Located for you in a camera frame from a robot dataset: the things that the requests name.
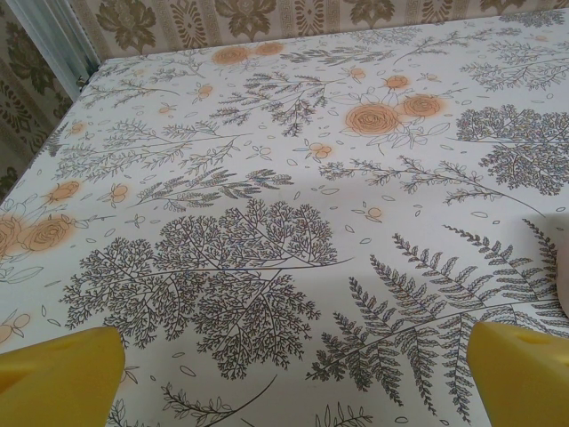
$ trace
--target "gray fern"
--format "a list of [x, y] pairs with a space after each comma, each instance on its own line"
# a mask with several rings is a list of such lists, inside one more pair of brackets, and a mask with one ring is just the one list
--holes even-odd
[[307, 379], [341, 381], [348, 375], [361, 391], [368, 391], [374, 382], [381, 383], [389, 397], [402, 406], [399, 384], [405, 376], [402, 362], [406, 359], [425, 407], [436, 415], [431, 390], [436, 366], [441, 366], [456, 411], [470, 423], [469, 404], [476, 388], [466, 349], [476, 322], [500, 322], [569, 337], [569, 319], [552, 292], [555, 245], [534, 224], [525, 223], [541, 247], [543, 264], [550, 270], [528, 267], [533, 260], [515, 258], [512, 245], [502, 248], [500, 241], [491, 245], [488, 238], [445, 226], [477, 248], [480, 265], [497, 269], [475, 276], [477, 265], [455, 270], [457, 257], [443, 262], [442, 253], [420, 251], [396, 234], [396, 246], [428, 283], [418, 286], [413, 278], [399, 274], [372, 255], [371, 265], [390, 297], [378, 300], [350, 278], [349, 290], [364, 324], [335, 312], [341, 335], [322, 334], [325, 350], [317, 351]]

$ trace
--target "floral tablecloth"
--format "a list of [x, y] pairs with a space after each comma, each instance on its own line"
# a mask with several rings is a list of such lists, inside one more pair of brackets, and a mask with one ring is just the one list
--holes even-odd
[[0, 351], [115, 326], [118, 427], [489, 425], [472, 326], [569, 336], [536, 16], [108, 60], [2, 204]]

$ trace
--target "yellow plastic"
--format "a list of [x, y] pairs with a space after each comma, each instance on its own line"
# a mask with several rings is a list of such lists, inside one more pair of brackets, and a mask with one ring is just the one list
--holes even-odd
[[114, 327], [0, 354], [0, 425], [103, 427], [123, 369]]
[[493, 427], [569, 426], [569, 340], [477, 323], [467, 359]]

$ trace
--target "patterned wallpaper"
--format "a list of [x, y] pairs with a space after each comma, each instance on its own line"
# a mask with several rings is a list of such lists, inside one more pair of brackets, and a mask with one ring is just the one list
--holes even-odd
[[550, 10], [569, 0], [70, 0], [102, 59]]
[[52, 70], [0, 0], [0, 200], [70, 106]]

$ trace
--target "orange flower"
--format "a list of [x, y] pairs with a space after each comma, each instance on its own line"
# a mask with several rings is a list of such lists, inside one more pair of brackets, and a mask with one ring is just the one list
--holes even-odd
[[12, 215], [5, 214], [0, 218], [0, 260], [6, 255], [6, 249], [18, 241], [21, 224]]
[[391, 76], [385, 81], [385, 85], [389, 89], [400, 89], [409, 84], [409, 80], [405, 76]]
[[361, 68], [353, 68], [349, 71], [349, 75], [352, 78], [356, 78], [358, 80], [361, 80], [362, 78], [365, 77], [365, 72]]
[[435, 115], [443, 107], [442, 101], [433, 95], [415, 95], [403, 101], [396, 109], [413, 117], [428, 117]]
[[57, 189], [52, 191], [50, 194], [47, 195], [48, 200], [47, 203], [59, 202], [64, 198], [70, 198], [79, 189], [79, 182], [77, 181], [70, 181], [65, 182], [64, 184], [57, 184]]
[[346, 124], [362, 135], [381, 135], [393, 131], [398, 125], [397, 113], [383, 104], [368, 104], [352, 109]]
[[79, 122], [71, 126], [71, 133], [77, 135], [87, 128], [87, 123]]
[[314, 142], [309, 145], [310, 151], [312, 151], [314, 157], [316, 158], [327, 158], [332, 152], [332, 147], [321, 144], [320, 142]]
[[18, 241], [29, 251], [40, 252], [59, 244], [69, 232], [69, 222], [63, 218], [48, 219], [28, 227], [18, 236]]
[[113, 186], [112, 191], [110, 192], [110, 197], [113, 203], [121, 203], [126, 199], [126, 192], [128, 188], [123, 184], [118, 184]]
[[203, 85], [197, 90], [197, 94], [201, 99], [207, 98], [210, 96], [213, 88], [210, 85]]
[[218, 65], [233, 65], [246, 60], [248, 56], [249, 49], [230, 46], [219, 49], [219, 51], [213, 54], [212, 60]]
[[285, 46], [282, 43], [264, 43], [255, 49], [255, 53], [262, 56], [276, 55], [280, 53]]

